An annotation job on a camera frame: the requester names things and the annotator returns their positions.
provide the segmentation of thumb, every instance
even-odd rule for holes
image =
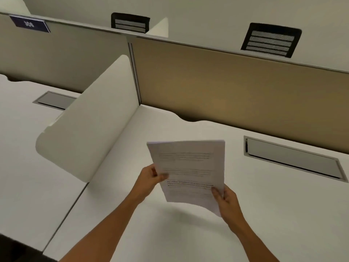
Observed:
[[[217,202],[218,204],[220,204],[220,203],[223,201],[223,198],[222,198],[222,196],[220,195],[218,189],[216,189],[215,187],[212,187],[212,188],[211,188],[211,191],[212,191],[212,195],[213,195],[213,197],[215,198],[216,202]]]
[[[166,179],[168,179],[169,174],[160,174],[154,177],[155,184],[160,183]]]

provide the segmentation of white sheet of paper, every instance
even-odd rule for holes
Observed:
[[[225,141],[147,142],[157,173],[168,173],[160,183],[168,202],[198,205],[220,216],[211,187],[224,189]]]

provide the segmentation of beige partition panel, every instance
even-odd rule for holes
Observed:
[[[349,153],[349,74],[136,38],[142,104]]]
[[[83,92],[122,54],[125,36],[47,21],[51,33],[16,27],[0,14],[0,73]]]

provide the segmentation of person's left arm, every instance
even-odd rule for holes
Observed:
[[[60,262],[109,262],[138,204],[151,193],[157,183],[167,178],[168,175],[158,175],[155,172],[154,164],[144,167],[124,201],[82,238]]]

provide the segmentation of person's left hand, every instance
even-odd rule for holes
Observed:
[[[153,191],[155,185],[168,178],[168,174],[157,174],[154,164],[146,166],[139,174],[128,197],[140,204]]]

